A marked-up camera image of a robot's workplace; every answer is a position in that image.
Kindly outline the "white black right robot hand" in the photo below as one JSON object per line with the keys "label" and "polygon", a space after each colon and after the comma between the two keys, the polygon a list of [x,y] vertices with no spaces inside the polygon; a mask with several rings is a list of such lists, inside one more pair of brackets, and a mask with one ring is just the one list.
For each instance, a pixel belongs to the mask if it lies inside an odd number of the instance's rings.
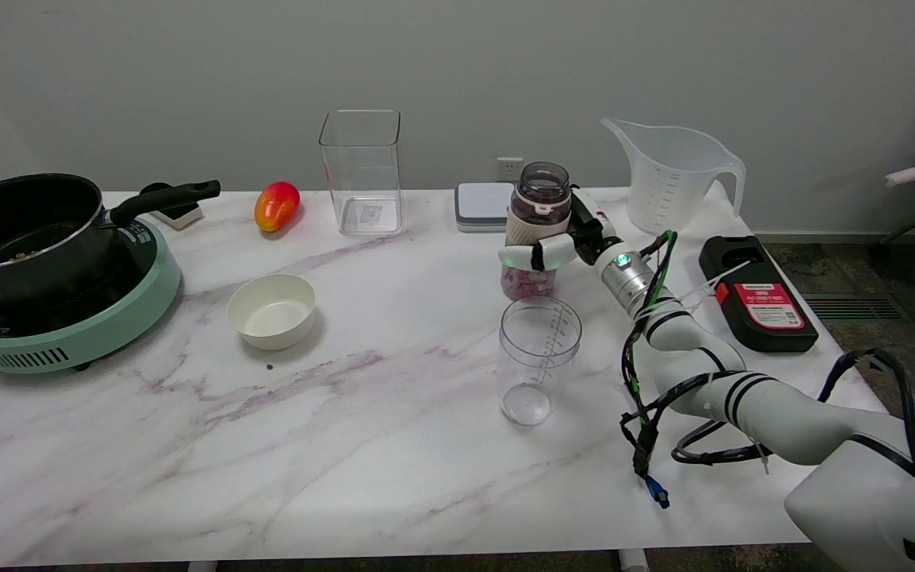
{"label": "white black right robot hand", "polygon": [[618,265],[631,258],[631,247],[615,234],[615,228],[589,193],[571,188],[571,210],[566,232],[531,244],[512,244],[498,250],[498,260],[515,270],[549,272],[581,260],[600,268],[620,257]]}

